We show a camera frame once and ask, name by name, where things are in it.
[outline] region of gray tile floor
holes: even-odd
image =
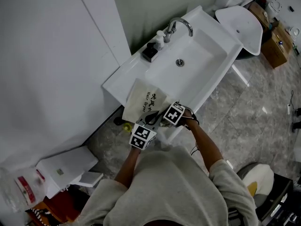
[[[289,62],[273,70],[260,54],[235,61],[196,116],[235,171],[259,161],[269,164],[277,174],[296,179],[301,163],[294,161],[297,134],[290,126],[301,118],[287,115],[291,90],[295,108],[301,107],[301,69],[296,56],[291,53]],[[130,134],[113,123],[121,113],[119,110],[87,142],[99,159],[93,170],[103,172],[105,178],[117,174],[130,150]],[[183,129],[172,145],[190,151],[195,140],[190,131]],[[165,146],[156,141],[152,147],[163,150]],[[199,152],[193,158],[206,170]]]

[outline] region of white sink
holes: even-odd
[[[259,55],[262,39],[262,26],[258,19],[241,6],[224,8],[215,12],[217,20],[244,45],[252,55]]]
[[[193,37],[188,36],[186,26],[177,23],[177,31],[152,63],[141,55],[145,45],[103,84],[122,105],[126,104],[135,79],[140,78],[196,112],[230,68],[242,43],[201,6],[182,18],[191,24]],[[183,67],[176,65],[178,58],[184,61]],[[181,129],[159,128],[159,139],[169,143]]]

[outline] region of red label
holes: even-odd
[[[24,177],[18,177],[18,180],[20,181],[20,183],[22,184],[22,186],[25,188],[27,194],[28,194],[28,198],[30,200],[31,203],[36,201],[36,198],[32,192],[32,189],[30,188],[30,186],[28,185],[27,181],[25,180]]]

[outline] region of person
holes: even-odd
[[[184,115],[191,117],[186,110]],[[103,179],[76,223],[81,226],[258,225],[247,188],[195,120],[190,128],[209,176],[182,146],[132,148],[114,180]]]

